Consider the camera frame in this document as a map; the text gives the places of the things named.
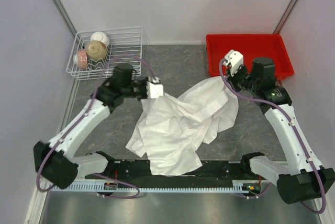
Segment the beige bowl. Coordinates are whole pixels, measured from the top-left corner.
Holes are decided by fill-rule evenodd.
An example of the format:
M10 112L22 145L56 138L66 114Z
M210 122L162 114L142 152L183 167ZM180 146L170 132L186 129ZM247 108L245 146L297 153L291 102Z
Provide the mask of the beige bowl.
M107 47L100 41L90 41L85 47L86 54L94 61L101 60L107 56Z

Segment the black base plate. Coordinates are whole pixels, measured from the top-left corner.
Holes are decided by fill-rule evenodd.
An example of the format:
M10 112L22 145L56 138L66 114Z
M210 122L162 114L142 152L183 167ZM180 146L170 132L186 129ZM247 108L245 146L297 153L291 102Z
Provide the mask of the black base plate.
M103 174L140 188L211 188L232 187L232 180L258 180L253 173L246 173L240 162L203 160L203 166L182 176L152 175L149 160L114 160L113 169ZM88 175L86 179L99 179Z

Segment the metal floor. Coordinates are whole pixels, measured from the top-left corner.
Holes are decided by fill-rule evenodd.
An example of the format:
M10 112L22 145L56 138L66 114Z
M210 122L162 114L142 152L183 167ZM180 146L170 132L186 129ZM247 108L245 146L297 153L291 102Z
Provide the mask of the metal floor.
M301 204L285 204L272 186L260 199L229 194L142 194L103 199L94 193L50 192L40 224L316 224Z

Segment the red wire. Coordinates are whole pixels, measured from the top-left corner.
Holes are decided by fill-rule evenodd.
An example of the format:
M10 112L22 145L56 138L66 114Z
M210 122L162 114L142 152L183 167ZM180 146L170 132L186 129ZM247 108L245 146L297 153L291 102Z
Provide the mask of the red wire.
M258 175L258 178L259 178L258 185L260 185L261 182L262 182L262 176L261 176L261 175Z

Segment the white bowl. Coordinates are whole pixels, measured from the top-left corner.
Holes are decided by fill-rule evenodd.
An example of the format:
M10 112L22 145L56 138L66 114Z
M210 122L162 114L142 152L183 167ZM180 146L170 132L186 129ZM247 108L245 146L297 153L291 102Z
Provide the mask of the white bowl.
M101 31L94 32L91 35L91 41L100 41L106 47L108 47L108 45L109 45L109 37L105 33L101 32Z

